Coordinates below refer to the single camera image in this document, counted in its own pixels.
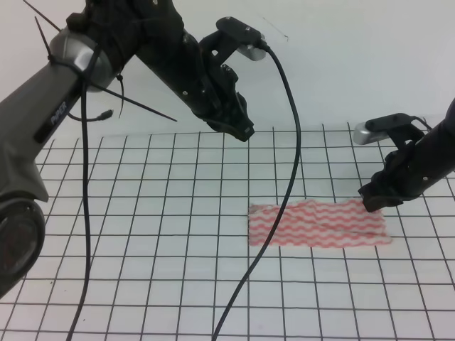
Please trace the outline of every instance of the black cable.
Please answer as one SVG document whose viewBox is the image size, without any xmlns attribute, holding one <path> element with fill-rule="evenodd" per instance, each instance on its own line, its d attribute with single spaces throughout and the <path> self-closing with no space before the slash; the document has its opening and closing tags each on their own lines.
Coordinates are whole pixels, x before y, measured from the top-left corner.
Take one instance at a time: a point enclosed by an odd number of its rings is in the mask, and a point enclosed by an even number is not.
<svg viewBox="0 0 455 341">
<path fill-rule="evenodd" d="M 228 313 L 229 313 L 230 309 L 232 308 L 232 305 L 235 302 L 235 299 L 237 298 L 240 290 L 242 290 L 242 287 L 245 284 L 245 282 L 247 281 L 248 277 L 255 269 L 257 263 L 259 263 L 259 260 L 261 259 L 262 255 L 265 253 L 265 250 L 269 246 L 269 244 L 272 240 L 272 237 L 274 236 L 274 233 L 278 228 L 278 224 L 282 218 L 284 210 L 286 209 L 286 205 L 289 200 L 289 196 L 291 195 L 292 186 L 294 185 L 294 181 L 296 179 L 297 169 L 299 167 L 300 148 L 301 148 L 301 128 L 300 128 L 299 113 L 297 112 L 296 104 L 294 102 L 294 98 L 292 97 L 291 88 L 289 87 L 289 83 L 287 81 L 286 75 L 284 74 L 283 67 L 282 67 L 281 63 L 279 62 L 277 55 L 275 55 L 275 53 L 272 51 L 272 49 L 265 43 L 263 46 L 261 46 L 261 48 L 270 54 L 273 61 L 277 65 L 279 74 L 281 75 L 282 80 L 283 80 L 284 88 L 286 89 L 287 97 L 289 98 L 289 103 L 291 105 L 292 114 L 294 115 L 294 121 L 296 124 L 296 155 L 294 158 L 294 165 L 292 166 L 291 178 L 289 179 L 289 184 L 288 184 L 288 187 L 286 190 L 286 194 L 284 195 L 282 206 L 279 208 L 277 218 L 276 218 L 275 222 L 273 223 L 272 229 L 270 230 L 270 233 L 269 233 L 267 239 L 265 240 L 264 245 L 262 245 L 262 248 L 260 249 L 259 253 L 257 254 L 255 260 L 251 263 L 247 272 L 245 273 L 245 275 L 242 277 L 242 279 L 238 283 L 237 288 L 235 289 L 231 299 L 229 300 L 229 303 L 227 304 L 226 309 L 223 312 L 223 315 L 221 316 L 220 322 L 218 322 L 215 332 L 213 333 L 212 341 L 217 340 L 218 335 L 220 334 L 220 331 L 221 331 L 221 327 L 223 326 L 223 323 L 225 322 L 226 317 L 228 316 Z"/>
<path fill-rule="evenodd" d="M 90 59 L 89 65 L 85 74 L 90 78 L 95 62 L 101 53 L 101 48 L 98 45 Z M 88 150 L 88 128 L 87 128 L 87 82 L 82 82 L 81 95 L 80 95 L 80 116 L 82 122 L 82 205 L 84 207 L 84 222 L 85 222 L 85 275 L 84 285 L 82 287 L 82 293 L 80 294 L 80 301 L 77 305 L 76 314 L 74 316 L 71 328 L 68 331 L 66 341 L 71 341 L 73 338 L 74 330 L 82 312 L 82 308 L 85 302 L 85 296 L 87 295 L 88 284 L 90 280 L 90 255 L 92 253 L 92 242 L 90 232 L 90 213 L 89 213 L 89 202 L 88 202 L 88 166 L 89 166 L 89 150 Z"/>
<path fill-rule="evenodd" d="M 120 82 L 120 88 L 122 89 L 122 97 L 125 96 L 125 86 L 123 85 L 123 76 L 122 76 L 122 73 L 119 73 L 118 76 L 116 76 L 117 80 Z M 120 114 L 119 114 L 119 118 L 121 117 L 122 115 L 122 112 L 123 112 L 123 104 L 124 104 L 124 100 L 122 98 L 122 106 L 120 107 Z"/>
<path fill-rule="evenodd" d="M 87 122 L 104 121 L 106 119 L 110 119 L 113 114 L 114 114 L 114 112 L 111 109 L 109 109 L 109 110 L 106 110 L 105 112 L 103 112 L 98 117 L 95 117 L 94 119 L 87 119 Z M 82 122 L 82 119 L 80 119 L 79 117 L 76 117 L 70 113 L 68 113 L 68 117 L 70 117 L 71 119 L 74 119 L 75 121 Z"/>
</svg>

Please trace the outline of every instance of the white wall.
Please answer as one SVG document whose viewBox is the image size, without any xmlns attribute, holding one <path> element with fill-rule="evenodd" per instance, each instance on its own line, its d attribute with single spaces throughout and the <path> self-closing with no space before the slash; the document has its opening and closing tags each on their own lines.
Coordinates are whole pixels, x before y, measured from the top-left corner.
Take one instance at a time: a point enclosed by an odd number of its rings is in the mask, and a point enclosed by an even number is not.
<svg viewBox="0 0 455 341">
<path fill-rule="evenodd" d="M 59 26 L 84 0 L 31 0 Z M 455 97 L 454 0 L 174 0 L 186 29 L 198 40 L 234 16 L 266 35 L 280 57 L 302 125 L 365 121 L 395 112 L 443 114 Z M 51 39 L 55 31 L 43 22 Z M 46 63 L 46 51 L 21 0 L 0 4 L 0 99 Z M 240 76 L 257 129 L 291 128 L 292 118 L 272 61 L 254 63 L 239 54 L 228 64 Z M 93 124 L 96 134 L 200 131 L 197 120 L 137 59 L 124 71 L 127 95 L 178 119 L 172 123 L 126 104 L 120 120 Z M 118 91 L 118 84 L 112 84 Z M 90 96 L 96 116 L 120 101 Z M 67 120 L 59 135 L 79 134 Z"/>
</svg>

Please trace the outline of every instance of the red and white cloth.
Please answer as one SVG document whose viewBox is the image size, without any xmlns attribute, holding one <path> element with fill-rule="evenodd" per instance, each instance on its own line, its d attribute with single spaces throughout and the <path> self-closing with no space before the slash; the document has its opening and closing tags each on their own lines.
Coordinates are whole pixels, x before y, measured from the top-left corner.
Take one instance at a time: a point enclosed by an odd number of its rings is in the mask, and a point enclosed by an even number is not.
<svg viewBox="0 0 455 341">
<path fill-rule="evenodd" d="M 251 246 L 263 245 L 277 217 L 279 205 L 251 205 Z M 288 204 L 271 245 L 358 247 L 389 244 L 381 211 L 367 212 L 361 199 L 337 204 L 305 200 Z"/>
</svg>

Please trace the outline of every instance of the black grid lines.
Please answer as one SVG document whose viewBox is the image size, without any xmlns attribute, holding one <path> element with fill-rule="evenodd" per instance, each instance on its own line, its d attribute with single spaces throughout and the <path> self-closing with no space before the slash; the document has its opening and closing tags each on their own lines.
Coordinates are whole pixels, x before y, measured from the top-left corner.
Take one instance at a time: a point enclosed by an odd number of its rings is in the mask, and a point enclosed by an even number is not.
<svg viewBox="0 0 455 341">
<path fill-rule="evenodd" d="M 302 132 L 291 201 L 358 196 L 393 148 L 355 146 L 351 133 Z M 294 141 L 276 130 L 246 144 L 217 133 L 103 138 L 90 152 L 92 276 L 75 336 L 209 340 L 258 250 L 247 245 L 247 208 L 281 202 Z M 0 301 L 2 341 L 58 340 L 74 316 L 85 252 L 80 147 L 56 140 L 37 159 L 51 196 L 46 246 Z M 384 210 L 389 246 L 271 247 L 219 340 L 455 340 L 452 181 Z"/>
</svg>

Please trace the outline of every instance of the wavy striped cloth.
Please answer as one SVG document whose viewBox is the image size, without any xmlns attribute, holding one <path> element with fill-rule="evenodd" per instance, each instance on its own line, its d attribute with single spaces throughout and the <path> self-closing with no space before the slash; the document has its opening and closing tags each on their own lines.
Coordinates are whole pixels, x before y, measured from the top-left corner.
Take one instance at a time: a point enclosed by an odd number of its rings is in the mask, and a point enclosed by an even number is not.
<svg viewBox="0 0 455 341">
<path fill-rule="evenodd" d="M 263 245 L 277 217 L 278 205 L 251 205 L 251 246 Z M 359 247 L 389 244 L 381 211 L 367 212 L 361 199 L 337 204 L 304 200 L 287 205 L 271 245 Z"/>
</svg>

